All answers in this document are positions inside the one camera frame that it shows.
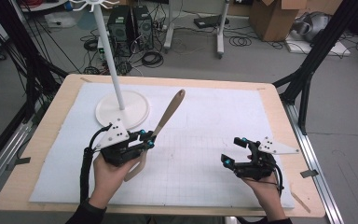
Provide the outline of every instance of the computer tower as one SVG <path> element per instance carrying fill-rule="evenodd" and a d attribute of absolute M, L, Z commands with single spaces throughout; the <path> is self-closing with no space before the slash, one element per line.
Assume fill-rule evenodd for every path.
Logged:
<path fill-rule="evenodd" d="M 153 21 L 146 6 L 132 8 L 135 39 L 140 50 L 153 49 Z"/>
<path fill-rule="evenodd" d="M 130 57 L 131 44 L 134 40 L 131 8 L 129 6 L 113 6 L 107 22 L 112 50 L 115 57 Z"/>

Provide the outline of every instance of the cardboard box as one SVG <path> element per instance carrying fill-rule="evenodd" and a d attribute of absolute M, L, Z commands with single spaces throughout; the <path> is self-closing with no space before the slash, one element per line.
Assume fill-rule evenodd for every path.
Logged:
<path fill-rule="evenodd" d="M 255 0 L 249 23 L 263 41 L 283 41 L 307 0 Z"/>
<path fill-rule="evenodd" d="M 320 11 L 329 15 L 334 15 L 341 3 L 342 0 L 308 0 L 307 7 L 305 9 L 299 10 L 298 15 L 301 16 L 305 12 L 311 13 L 314 11 Z"/>
<path fill-rule="evenodd" d="M 234 4 L 233 1 L 229 2 L 228 15 L 231 16 L 249 16 L 252 6 Z"/>

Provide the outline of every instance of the white stand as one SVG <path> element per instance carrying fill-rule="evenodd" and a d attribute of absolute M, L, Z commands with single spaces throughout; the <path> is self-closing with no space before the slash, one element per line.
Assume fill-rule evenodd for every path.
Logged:
<path fill-rule="evenodd" d="M 168 28 L 167 28 L 167 34 L 165 35 L 165 43 L 164 43 L 164 49 L 165 49 L 165 53 L 168 53 L 168 50 L 171 48 L 171 43 L 172 43 L 172 36 L 173 36 L 173 27 L 175 27 L 175 25 L 172 22 L 172 4 L 171 4 L 170 0 L 168 2 Z"/>
<path fill-rule="evenodd" d="M 103 4 L 105 0 L 82 0 L 74 1 L 75 3 L 86 2 L 81 8 L 74 9 L 81 10 L 86 5 L 91 5 L 91 11 L 94 12 L 95 20 L 97 21 L 98 32 L 100 33 L 101 40 L 103 42 L 104 55 L 109 67 L 109 71 L 112 77 L 113 85 L 115 87 L 116 95 L 106 95 L 96 108 L 97 120 L 103 125 L 107 126 L 110 122 L 117 119 L 122 119 L 124 126 L 127 129 L 133 129 L 141 124 L 149 114 L 149 104 L 143 95 L 134 91 L 121 91 L 117 78 L 117 72 L 115 62 L 113 60 L 113 53 L 110 49 L 109 39 L 107 36 L 106 28 L 103 21 L 103 13 L 101 11 L 100 4 L 108 8 Z"/>
<path fill-rule="evenodd" d="M 225 5 L 223 7 L 223 13 L 222 13 L 222 17 L 221 17 L 221 21 L 220 21 L 220 27 L 217 30 L 217 56 L 219 57 L 219 59 L 221 59 L 223 57 L 223 54 L 225 53 L 225 46 L 224 46 L 224 41 L 223 41 L 223 30 L 225 28 L 225 22 L 226 22 L 226 17 L 227 17 L 227 12 L 228 12 L 228 6 L 229 6 L 229 0 L 225 0 Z M 168 23 L 168 29 L 167 29 L 167 34 L 165 35 L 165 43 L 164 43 L 164 49 L 165 49 L 165 53 L 168 53 L 168 50 L 171 48 L 171 43 L 172 43 L 172 36 L 173 36 L 173 27 L 174 24 L 172 22 L 172 4 L 171 4 L 171 0 L 169 1 L 169 23 Z"/>
<path fill-rule="evenodd" d="M 223 42 L 223 30 L 225 29 L 226 16 L 228 12 L 229 0 L 226 0 L 223 7 L 222 20 L 220 21 L 220 27 L 217 30 L 217 56 L 219 59 L 223 57 L 225 53 L 225 45 Z"/>

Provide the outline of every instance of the desk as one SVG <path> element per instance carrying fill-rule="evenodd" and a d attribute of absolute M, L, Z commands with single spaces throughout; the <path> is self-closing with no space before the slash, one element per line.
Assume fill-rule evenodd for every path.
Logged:
<path fill-rule="evenodd" d="M 71 212 L 76 210 L 77 204 L 73 203 L 29 203 L 28 200 L 34 190 L 43 161 L 84 82 L 110 83 L 111 77 L 71 75 L 65 79 L 46 115 L 35 131 L 33 138 L 22 154 L 22 157 L 31 157 L 31 162 L 16 166 L 0 193 L 0 210 Z M 133 85 L 187 86 L 259 91 L 275 139 L 288 146 L 299 148 L 279 95 L 271 84 L 152 77 L 120 77 L 120 82 L 122 84 Z M 303 155 L 281 156 L 281 160 L 290 181 L 292 195 L 295 198 L 295 208 L 287 210 L 286 215 L 289 217 L 324 216 L 324 207 L 312 179 L 302 178 L 300 175 L 300 172 L 308 169 Z M 107 212 L 203 216 L 264 215 L 264 212 L 260 210 L 238 208 L 141 205 L 109 205 Z"/>

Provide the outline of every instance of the black cable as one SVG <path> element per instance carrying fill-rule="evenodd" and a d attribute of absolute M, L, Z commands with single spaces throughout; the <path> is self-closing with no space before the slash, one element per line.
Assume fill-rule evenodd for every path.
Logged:
<path fill-rule="evenodd" d="M 156 68 L 162 66 L 164 63 L 164 57 L 159 52 L 146 52 L 142 57 L 142 65 L 146 67 Z"/>

